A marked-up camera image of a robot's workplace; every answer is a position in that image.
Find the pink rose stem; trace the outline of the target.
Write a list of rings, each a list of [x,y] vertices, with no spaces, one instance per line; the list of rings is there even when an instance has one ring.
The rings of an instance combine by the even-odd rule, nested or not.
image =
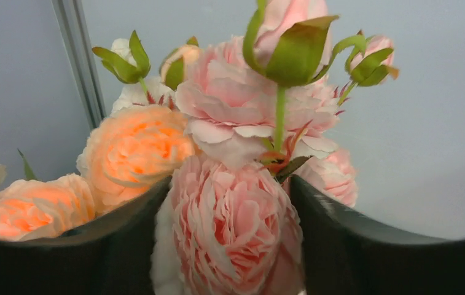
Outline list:
[[[396,79],[390,38],[333,44],[324,1],[258,1],[244,36],[208,47],[175,92],[199,153],[155,225],[155,294],[305,294],[291,175],[353,206],[349,152],[326,138],[355,87]]]

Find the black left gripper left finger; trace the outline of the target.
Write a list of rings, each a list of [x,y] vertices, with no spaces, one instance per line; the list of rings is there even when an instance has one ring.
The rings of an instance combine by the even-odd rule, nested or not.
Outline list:
[[[169,184],[57,238],[0,241],[0,294],[153,294],[155,215]]]

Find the orange rose stem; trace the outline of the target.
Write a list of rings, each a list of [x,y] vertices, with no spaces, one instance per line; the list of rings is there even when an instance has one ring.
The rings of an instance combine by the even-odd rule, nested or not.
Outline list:
[[[55,238],[93,220],[99,207],[77,174],[46,182],[19,179],[0,192],[0,240]]]
[[[166,56],[158,77],[174,92],[200,54],[197,39],[190,37]],[[99,201],[100,214],[145,193],[195,153],[193,142],[184,135],[186,123],[177,107],[152,104],[110,112],[91,131],[77,169]]]

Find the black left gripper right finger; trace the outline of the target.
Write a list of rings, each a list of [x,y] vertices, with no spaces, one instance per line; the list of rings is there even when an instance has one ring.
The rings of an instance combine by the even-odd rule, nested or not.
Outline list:
[[[303,231],[308,294],[465,294],[465,239],[383,224],[296,175],[289,188]]]

